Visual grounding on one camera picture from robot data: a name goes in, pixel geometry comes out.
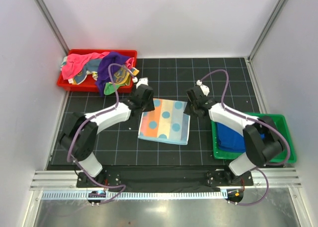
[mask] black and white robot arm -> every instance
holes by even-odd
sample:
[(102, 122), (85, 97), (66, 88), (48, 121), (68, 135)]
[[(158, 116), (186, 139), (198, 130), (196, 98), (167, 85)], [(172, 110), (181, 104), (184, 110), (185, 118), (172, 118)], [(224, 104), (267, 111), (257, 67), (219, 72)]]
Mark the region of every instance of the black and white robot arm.
[[(208, 98), (208, 93), (209, 88), (205, 85), (197, 85), (187, 90), (188, 103), (184, 113), (198, 117), (208, 116), (212, 121), (221, 123), (244, 137), (246, 152), (229, 164), (231, 178), (241, 176), (255, 167), (264, 166), (284, 150), (283, 143), (274, 132), (247, 119), (249, 117), (260, 120), (259, 117), (241, 113), (225, 104), (223, 107), (221, 103)], [(277, 129), (271, 117), (264, 116), (261, 121)]]
[[(64, 124), (62, 133), (58, 137), (59, 144), (69, 150), (71, 142), (79, 126), (87, 119), (92, 118), (82, 129), (78, 136), (72, 150), (72, 156), (79, 162), (87, 173), (98, 179), (98, 175), (102, 171), (102, 165), (96, 159), (93, 148), (95, 138), (102, 130), (124, 122), (136, 116), (140, 112), (148, 112), (155, 109), (154, 107), (154, 91), (148, 86), (148, 79), (141, 78), (136, 84), (136, 90), (131, 93), (127, 98), (119, 101), (117, 108), (115, 105), (108, 107), (104, 110), (99, 110), (94, 113), (73, 113), (68, 121)], [(98, 115), (103, 111), (112, 109), (107, 113)]]

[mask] folded cloth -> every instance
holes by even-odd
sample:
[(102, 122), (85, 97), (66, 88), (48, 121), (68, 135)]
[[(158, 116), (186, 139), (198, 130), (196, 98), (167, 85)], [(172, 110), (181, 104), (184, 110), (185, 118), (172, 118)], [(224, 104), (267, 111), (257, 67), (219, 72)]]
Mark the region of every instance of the folded cloth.
[[(127, 56), (123, 56), (117, 52), (110, 52), (107, 56), (105, 56), (99, 66), (97, 71), (97, 82), (96, 85), (98, 87), (99, 93), (101, 96), (104, 95), (105, 84), (110, 82), (110, 77), (108, 73), (108, 66), (112, 63), (117, 63), (120, 65), (126, 65), (127, 68), (131, 69), (133, 67), (134, 58), (130, 58)], [(115, 74), (120, 69), (119, 66), (111, 67), (111, 74)]]
[(93, 79), (97, 80), (97, 69), (99, 66), (101, 59), (93, 59), (88, 61), (83, 69), (73, 77), (73, 79), (69, 79), (69, 83), (71, 84), (81, 84), (87, 77), (87, 75), (92, 74)]
[(241, 134), (230, 129), (229, 127), (216, 123), (217, 124), (217, 141), (220, 150), (230, 151), (230, 152), (245, 152), (245, 142)]
[(89, 53), (85, 55), (79, 55), (79, 54), (70, 54), (62, 61), (62, 77), (63, 79), (72, 79), (74, 76), (76, 76), (78, 73), (81, 72), (84, 65), (92, 59), (98, 59), (103, 58), (107, 56), (109, 52), (103, 52), (103, 53)]
[(167, 144), (187, 145), (190, 116), (183, 113), (186, 102), (154, 99), (155, 110), (144, 112), (138, 138)]
[[(132, 68), (131, 72), (134, 76), (136, 76), (139, 73), (139, 70), (137, 70), (136, 68)], [(116, 90), (118, 90), (118, 88), (121, 86), (130, 85), (131, 77), (128, 71), (121, 67), (119, 71), (113, 75), (113, 80), (115, 82)], [(115, 90), (113, 84), (111, 82), (106, 83), (104, 95), (110, 95), (114, 92)]]

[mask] reflective floor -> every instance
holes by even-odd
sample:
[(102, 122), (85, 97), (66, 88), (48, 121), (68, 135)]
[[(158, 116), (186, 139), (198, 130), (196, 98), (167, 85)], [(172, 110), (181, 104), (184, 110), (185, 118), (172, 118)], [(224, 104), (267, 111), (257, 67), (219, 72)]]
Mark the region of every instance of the reflective floor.
[[(258, 200), (264, 189), (247, 189), (242, 203)], [(286, 189), (270, 189), (251, 207), (225, 200), (118, 201), (99, 207), (87, 201), (41, 201), (36, 227), (299, 227)]]

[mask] red basket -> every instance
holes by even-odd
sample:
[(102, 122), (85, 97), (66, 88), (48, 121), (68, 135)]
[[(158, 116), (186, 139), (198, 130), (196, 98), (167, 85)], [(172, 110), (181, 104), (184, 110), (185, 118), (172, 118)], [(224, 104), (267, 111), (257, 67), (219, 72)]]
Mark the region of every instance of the red basket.
[[(134, 50), (82, 50), (82, 49), (72, 49), (69, 51), (69, 54), (88, 54), (92, 52), (97, 53), (103, 53), (103, 52), (118, 52), (121, 55), (133, 57), (134, 60), (134, 67), (136, 67), (136, 61), (137, 61), (137, 51)], [(57, 86), (62, 87), (64, 90), (67, 91), (82, 91), (82, 92), (99, 92), (97, 86), (95, 85), (95, 80), (92, 76), (87, 76), (87, 78), (83, 81), (81, 84), (70, 84), (68, 80), (63, 80), (62, 73), (60, 73), (60, 76), (58, 78), (58, 81), (56, 82)], [(121, 86), (118, 88), (119, 93), (130, 93), (133, 89), (133, 81), (130, 81), (130, 84), (128, 86)]]

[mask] green basket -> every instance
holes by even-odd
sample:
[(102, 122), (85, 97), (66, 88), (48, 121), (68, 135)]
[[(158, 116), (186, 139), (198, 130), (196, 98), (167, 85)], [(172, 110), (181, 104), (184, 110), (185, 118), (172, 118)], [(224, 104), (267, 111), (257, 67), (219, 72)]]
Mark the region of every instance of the green basket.
[[(284, 138), (287, 140), (289, 146), (290, 146), (290, 157), (287, 163), (295, 163), (297, 158), (294, 150), (294, 145), (292, 142), (292, 139), (290, 137), (290, 133), (288, 130), (288, 126), (286, 123), (286, 119), (283, 115), (281, 114), (258, 114), (258, 113), (246, 113), (249, 115), (257, 116), (257, 117), (263, 117), (265, 115), (270, 116), (276, 127), (277, 130), (284, 136)], [(234, 160), (238, 156), (241, 155), (241, 153), (238, 152), (230, 152), (230, 151), (223, 151), (219, 149), (218, 141), (217, 141), (217, 125), (215, 122), (212, 121), (212, 139), (213, 139), (213, 154), (214, 158), (216, 159), (229, 159), (229, 160)], [(281, 154), (277, 155), (274, 157), (271, 162), (281, 162), (285, 159), (287, 154), (287, 151), (284, 150)]]

